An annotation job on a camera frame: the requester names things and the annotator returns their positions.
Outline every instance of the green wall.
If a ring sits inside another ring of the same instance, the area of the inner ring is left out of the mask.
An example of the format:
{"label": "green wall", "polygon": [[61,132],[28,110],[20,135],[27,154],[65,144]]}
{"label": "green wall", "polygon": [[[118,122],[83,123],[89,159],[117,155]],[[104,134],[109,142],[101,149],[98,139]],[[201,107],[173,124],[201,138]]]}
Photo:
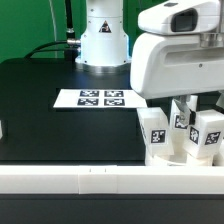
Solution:
{"label": "green wall", "polygon": [[[52,0],[56,15],[58,40],[65,40],[64,0]],[[142,0],[142,9],[163,0]],[[0,0],[0,62],[23,57],[35,47],[54,41],[48,0]],[[72,0],[73,21],[77,38],[86,27],[85,0]],[[141,31],[137,27],[140,12],[138,0],[124,0],[124,30],[130,37],[130,54]],[[41,53],[36,57],[54,57]]]}

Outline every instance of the white cube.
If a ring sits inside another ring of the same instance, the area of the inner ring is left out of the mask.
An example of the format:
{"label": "white cube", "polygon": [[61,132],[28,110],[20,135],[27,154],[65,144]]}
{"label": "white cube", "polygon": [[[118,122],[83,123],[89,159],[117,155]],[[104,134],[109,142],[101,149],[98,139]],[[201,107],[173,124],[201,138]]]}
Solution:
{"label": "white cube", "polygon": [[190,154],[187,154],[187,166],[212,166],[213,155],[203,158],[195,158]]}
{"label": "white cube", "polygon": [[142,135],[149,153],[153,155],[173,155],[173,144],[169,125],[161,108],[138,108]]}
{"label": "white cube", "polygon": [[219,152],[214,156],[215,166],[224,166],[224,140],[221,143]]}
{"label": "white cube", "polygon": [[196,113],[195,125],[188,127],[183,148],[195,158],[215,155],[224,135],[224,115],[207,110]]}

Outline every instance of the white cube with marker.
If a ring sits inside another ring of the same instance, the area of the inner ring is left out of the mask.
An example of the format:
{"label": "white cube with marker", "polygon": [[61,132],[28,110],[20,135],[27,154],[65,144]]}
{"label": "white cube with marker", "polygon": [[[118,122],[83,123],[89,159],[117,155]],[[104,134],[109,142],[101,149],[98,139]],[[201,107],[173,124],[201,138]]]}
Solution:
{"label": "white cube with marker", "polygon": [[183,148],[195,158],[215,155],[224,135],[224,115],[207,110],[196,113],[196,123],[188,127]]}
{"label": "white cube with marker", "polygon": [[173,155],[169,125],[161,108],[138,108],[138,117],[147,151],[154,155]]}

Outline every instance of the white plastic housing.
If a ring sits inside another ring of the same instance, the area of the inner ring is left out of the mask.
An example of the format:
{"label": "white plastic housing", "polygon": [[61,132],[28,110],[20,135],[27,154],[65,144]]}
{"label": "white plastic housing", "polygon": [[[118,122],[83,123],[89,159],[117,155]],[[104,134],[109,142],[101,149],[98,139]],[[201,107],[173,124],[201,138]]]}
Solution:
{"label": "white plastic housing", "polygon": [[[87,28],[81,37],[81,57],[89,66],[117,67],[130,62],[123,30],[123,0],[86,0]],[[107,23],[110,31],[102,30]]]}
{"label": "white plastic housing", "polygon": [[218,153],[224,136],[224,115],[207,110],[196,113],[195,125],[188,127],[188,136],[183,148],[195,158]]}
{"label": "white plastic housing", "polygon": [[143,98],[224,89],[224,48],[202,49],[199,35],[144,33],[134,45],[131,86]]}
{"label": "white plastic housing", "polygon": [[[177,13],[195,9],[198,21],[195,29],[188,32],[173,32],[171,22]],[[138,18],[139,28],[162,35],[176,35],[189,33],[203,33],[215,29],[219,24],[220,1],[219,0],[179,0],[167,1],[140,13]]]}

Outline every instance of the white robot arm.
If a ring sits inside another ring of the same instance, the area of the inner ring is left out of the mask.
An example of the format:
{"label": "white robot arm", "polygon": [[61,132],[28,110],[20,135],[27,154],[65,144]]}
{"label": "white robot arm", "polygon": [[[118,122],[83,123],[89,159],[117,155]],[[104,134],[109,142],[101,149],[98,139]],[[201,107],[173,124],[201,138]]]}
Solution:
{"label": "white robot arm", "polygon": [[[219,0],[179,0],[142,12],[132,88],[145,99],[223,90],[222,10]],[[178,107],[188,120],[186,100]]]}

